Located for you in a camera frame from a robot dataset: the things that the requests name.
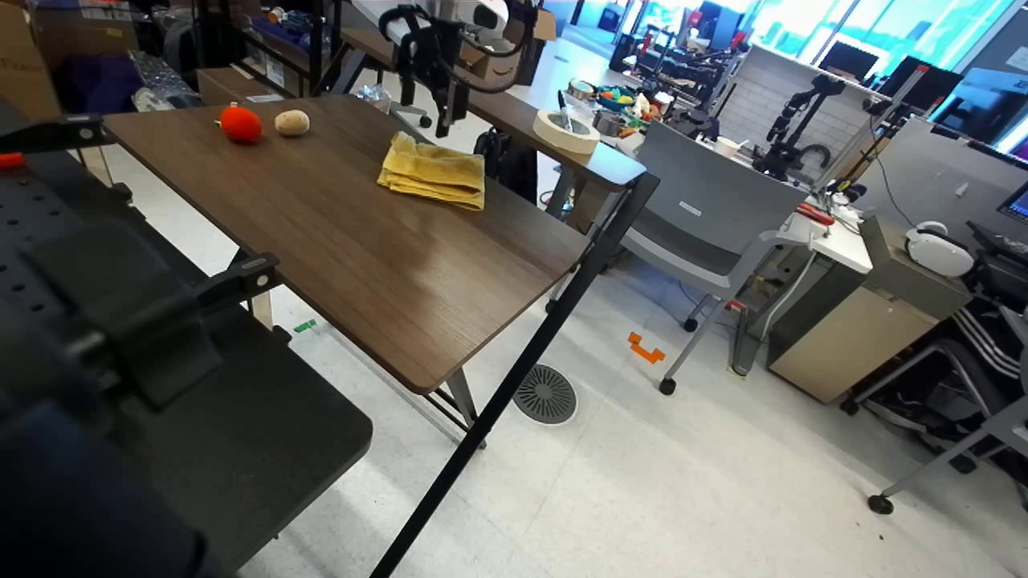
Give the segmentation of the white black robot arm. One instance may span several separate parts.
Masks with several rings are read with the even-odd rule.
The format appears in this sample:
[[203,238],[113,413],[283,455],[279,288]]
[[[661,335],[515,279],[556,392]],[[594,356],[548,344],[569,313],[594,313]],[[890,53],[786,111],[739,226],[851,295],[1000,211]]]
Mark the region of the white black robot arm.
[[535,0],[356,0],[390,42],[401,102],[415,86],[433,97],[439,140],[470,113],[473,94],[506,94],[535,46]]

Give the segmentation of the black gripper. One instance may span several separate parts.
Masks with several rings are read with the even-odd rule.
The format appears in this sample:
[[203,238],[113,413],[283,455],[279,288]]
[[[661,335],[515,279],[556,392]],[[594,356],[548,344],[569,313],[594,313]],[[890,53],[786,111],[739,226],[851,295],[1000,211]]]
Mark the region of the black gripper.
[[[413,39],[413,77],[431,94],[448,94],[437,100],[437,140],[451,134],[452,113],[452,66],[461,60],[461,31],[455,28],[420,28]],[[470,86],[455,86],[455,119],[470,117]]]

